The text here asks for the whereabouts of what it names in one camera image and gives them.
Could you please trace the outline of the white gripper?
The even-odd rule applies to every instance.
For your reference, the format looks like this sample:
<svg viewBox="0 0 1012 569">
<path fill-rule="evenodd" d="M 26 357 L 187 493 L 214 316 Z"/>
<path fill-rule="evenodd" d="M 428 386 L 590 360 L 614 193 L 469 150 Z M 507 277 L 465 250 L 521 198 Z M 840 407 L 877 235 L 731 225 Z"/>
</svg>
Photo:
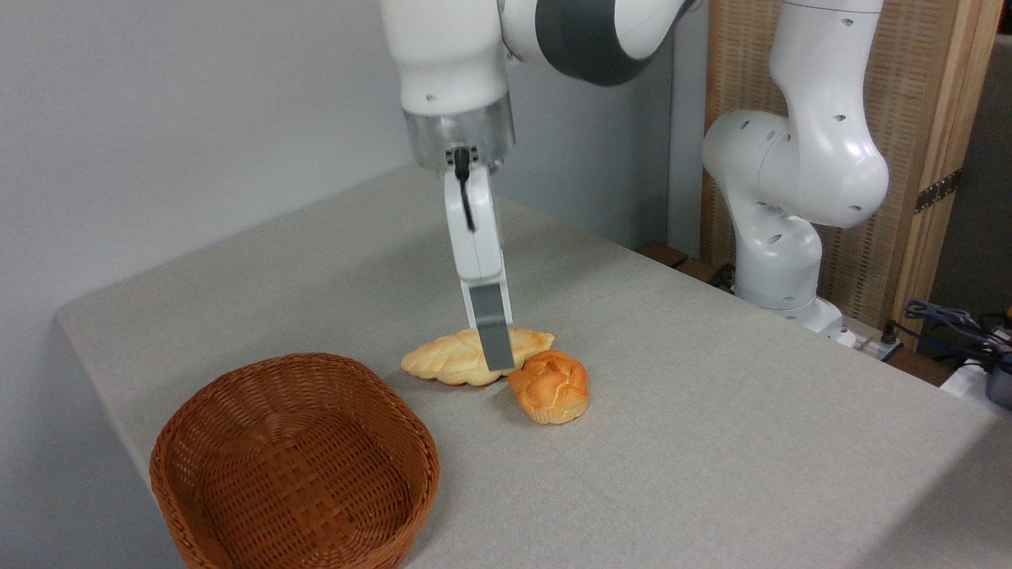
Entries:
<svg viewBox="0 0 1012 569">
<path fill-rule="evenodd" d="M 512 314 L 488 169 L 481 164 L 470 167 L 465 188 L 466 201 L 455 170 L 448 169 L 444 204 L 467 321 L 478 332 L 488 370 L 505 371 L 515 365 L 509 334 Z"/>
</svg>

